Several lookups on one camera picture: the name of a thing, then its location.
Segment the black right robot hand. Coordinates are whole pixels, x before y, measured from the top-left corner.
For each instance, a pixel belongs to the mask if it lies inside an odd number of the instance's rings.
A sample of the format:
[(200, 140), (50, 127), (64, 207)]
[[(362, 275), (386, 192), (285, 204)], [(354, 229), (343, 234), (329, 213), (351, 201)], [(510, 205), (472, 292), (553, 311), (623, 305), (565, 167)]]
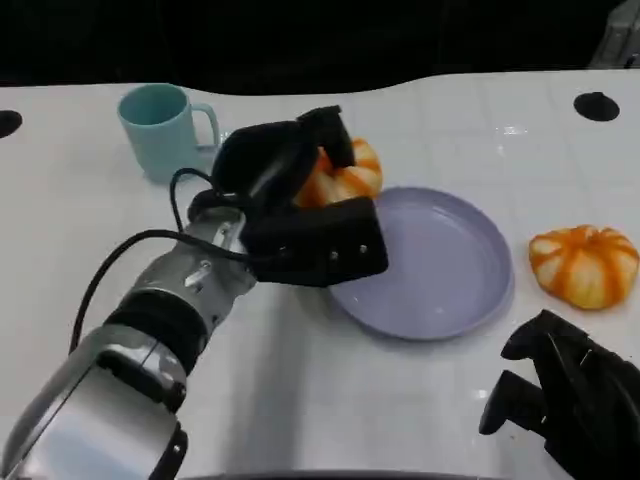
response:
[(510, 421), (544, 440), (574, 479), (639, 476), (639, 370), (555, 313), (519, 326), (501, 355), (532, 360), (539, 382), (505, 370), (483, 411), (479, 432)]

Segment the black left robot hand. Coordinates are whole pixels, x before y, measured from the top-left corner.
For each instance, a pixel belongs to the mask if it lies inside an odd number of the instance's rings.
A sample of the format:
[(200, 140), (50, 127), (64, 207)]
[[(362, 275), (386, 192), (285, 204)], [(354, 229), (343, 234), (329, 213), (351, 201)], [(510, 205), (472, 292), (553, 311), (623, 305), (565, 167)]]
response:
[(314, 108), (294, 120), (244, 127), (222, 144), (211, 177), (255, 213), (286, 210), (324, 152), (336, 167), (355, 164), (338, 105)]

